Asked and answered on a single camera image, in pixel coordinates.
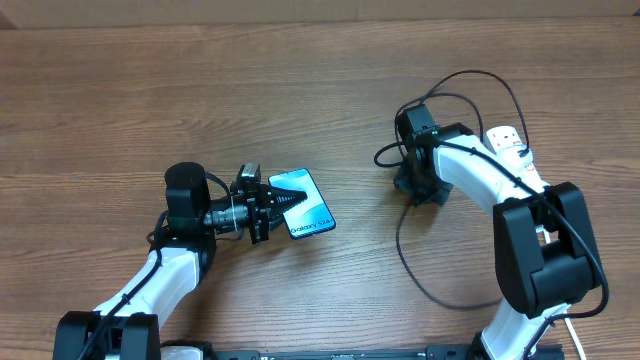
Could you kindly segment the blue Galaxy smartphone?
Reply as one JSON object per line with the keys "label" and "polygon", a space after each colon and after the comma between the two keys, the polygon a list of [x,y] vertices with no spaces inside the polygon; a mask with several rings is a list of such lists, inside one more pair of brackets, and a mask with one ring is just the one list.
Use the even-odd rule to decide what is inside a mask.
{"label": "blue Galaxy smartphone", "polygon": [[333,230],[336,222],[311,173],[300,168],[269,177],[269,184],[284,190],[304,191],[306,199],[284,213],[290,236],[302,239]]}

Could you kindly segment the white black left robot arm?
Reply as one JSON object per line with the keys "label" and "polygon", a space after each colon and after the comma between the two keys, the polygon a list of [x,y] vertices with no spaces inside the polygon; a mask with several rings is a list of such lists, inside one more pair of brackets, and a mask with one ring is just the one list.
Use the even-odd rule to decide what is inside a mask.
{"label": "white black left robot arm", "polygon": [[219,234],[267,240],[286,211],[307,200],[302,189],[264,184],[260,169],[243,165],[236,181],[212,199],[208,184],[221,179],[200,164],[181,162],[165,173],[167,210],[148,235],[141,270],[111,299],[92,311],[70,311],[59,321],[56,359],[212,359],[211,343],[160,339],[160,330],[180,301],[209,272]]}

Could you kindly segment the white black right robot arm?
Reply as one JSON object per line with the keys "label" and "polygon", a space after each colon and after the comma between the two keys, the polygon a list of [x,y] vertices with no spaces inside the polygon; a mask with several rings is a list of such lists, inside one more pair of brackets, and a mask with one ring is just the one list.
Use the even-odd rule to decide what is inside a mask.
{"label": "white black right robot arm", "polygon": [[502,299],[492,322],[461,359],[558,359],[560,350],[538,343],[556,321],[572,319],[571,305],[601,289],[594,317],[607,306],[610,289],[599,257],[583,193],[570,182],[542,181],[524,146],[486,141],[466,126],[439,126],[425,105],[399,112],[395,128],[407,151],[394,178],[414,206],[443,205],[458,188],[493,221],[496,278]]}

